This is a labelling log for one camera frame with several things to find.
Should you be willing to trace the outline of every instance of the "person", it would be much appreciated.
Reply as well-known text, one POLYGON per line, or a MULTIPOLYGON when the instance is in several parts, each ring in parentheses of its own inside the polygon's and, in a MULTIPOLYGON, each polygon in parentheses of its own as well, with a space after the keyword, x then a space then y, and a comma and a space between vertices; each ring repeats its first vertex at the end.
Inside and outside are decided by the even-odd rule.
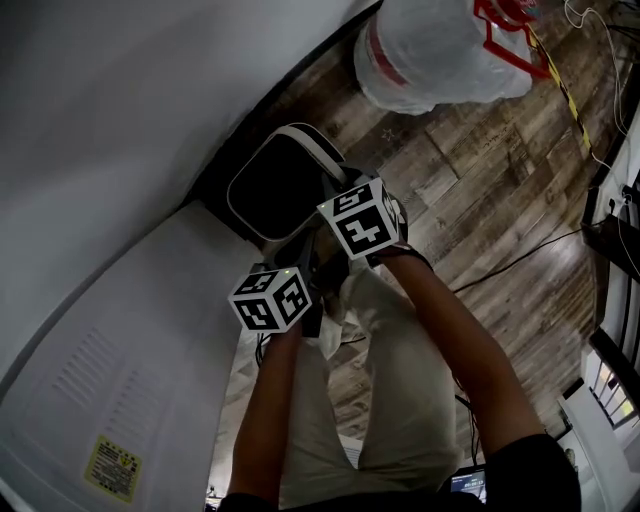
POLYGON ((298 323, 266 348, 221 512, 580 510, 575 472, 506 354, 415 254, 377 255, 409 300, 365 265, 340 289, 370 340, 372 395, 358 469, 337 434, 328 363, 298 323), (486 505, 443 487, 461 463, 452 374, 477 419, 486 505))

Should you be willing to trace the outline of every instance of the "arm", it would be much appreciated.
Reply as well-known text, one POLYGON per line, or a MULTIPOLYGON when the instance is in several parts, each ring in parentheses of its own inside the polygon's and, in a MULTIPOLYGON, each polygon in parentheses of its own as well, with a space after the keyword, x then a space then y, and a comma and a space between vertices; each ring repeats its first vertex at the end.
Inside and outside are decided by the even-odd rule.
POLYGON ((462 302, 418 258, 379 257, 413 302, 420 323, 467 392, 485 455, 543 434, 506 354, 462 302))
POLYGON ((289 332, 274 335, 267 346, 233 450, 229 494, 251 494, 278 506, 301 339, 298 322, 289 332))

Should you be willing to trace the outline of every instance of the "laminate floor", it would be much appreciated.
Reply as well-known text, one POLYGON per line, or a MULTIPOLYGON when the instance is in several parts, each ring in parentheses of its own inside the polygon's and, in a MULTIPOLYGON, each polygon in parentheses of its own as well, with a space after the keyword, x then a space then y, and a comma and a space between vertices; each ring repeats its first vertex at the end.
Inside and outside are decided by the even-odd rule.
MULTIPOLYGON (((609 2, 595 3, 606 12, 609 2)), ((614 74, 596 23, 574 30, 560 9, 536 31, 603 158, 615 133, 614 74)), ((278 126, 314 125, 349 163, 379 170, 409 213, 410 242, 452 289, 579 229, 597 165, 551 80, 536 81, 522 98, 400 115, 376 108, 360 91, 352 63, 356 35, 323 54, 254 123, 245 135, 249 155, 278 126)), ((577 234, 459 295, 510 357, 552 435, 564 430, 557 399, 580 376, 593 291, 588 251, 577 234)), ((255 381, 254 343, 241 340, 227 390, 211 473, 219 494, 226 491, 233 442, 255 381)), ((366 340, 344 346, 331 360, 338 431, 360 439, 371 391, 363 369, 367 347, 366 340)), ((469 422, 459 404, 457 427, 469 455, 469 422)))

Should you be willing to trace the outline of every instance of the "leg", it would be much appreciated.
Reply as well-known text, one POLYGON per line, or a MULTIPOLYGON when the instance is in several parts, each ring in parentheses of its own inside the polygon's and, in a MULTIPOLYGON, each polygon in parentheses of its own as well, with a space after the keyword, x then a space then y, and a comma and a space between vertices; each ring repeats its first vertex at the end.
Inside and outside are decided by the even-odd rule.
POLYGON ((327 384, 329 367, 306 341, 298 353, 289 443, 280 486, 280 506, 293 508, 351 494, 357 471, 349 463, 336 430, 327 384))
POLYGON ((451 372, 408 299, 368 268, 343 287, 369 334, 372 398, 362 471, 405 489, 437 491, 461 461, 451 372))

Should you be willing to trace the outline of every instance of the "printed label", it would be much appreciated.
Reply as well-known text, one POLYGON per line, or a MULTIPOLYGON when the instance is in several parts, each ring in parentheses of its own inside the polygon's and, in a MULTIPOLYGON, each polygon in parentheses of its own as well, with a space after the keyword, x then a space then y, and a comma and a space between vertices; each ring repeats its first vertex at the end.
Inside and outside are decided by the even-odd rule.
POLYGON ((99 436, 84 477, 112 496, 131 503, 141 466, 139 457, 99 436))

